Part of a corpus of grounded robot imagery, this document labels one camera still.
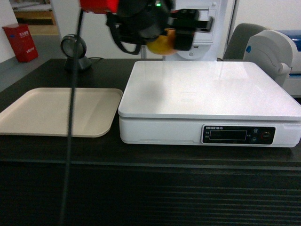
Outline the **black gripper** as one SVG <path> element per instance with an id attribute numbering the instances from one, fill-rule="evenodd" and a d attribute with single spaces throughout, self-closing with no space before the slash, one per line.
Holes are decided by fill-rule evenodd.
<path id="1" fill-rule="evenodd" d="M 191 49 L 196 32 L 210 33 L 214 18 L 205 10 L 205 18 L 197 9 L 178 9 L 171 13 L 172 0 L 120 0 L 117 12 L 107 12 L 106 25 L 117 47 L 124 53 L 137 55 L 141 46 L 155 41 L 163 33 L 170 17 L 175 31 L 174 49 Z"/>

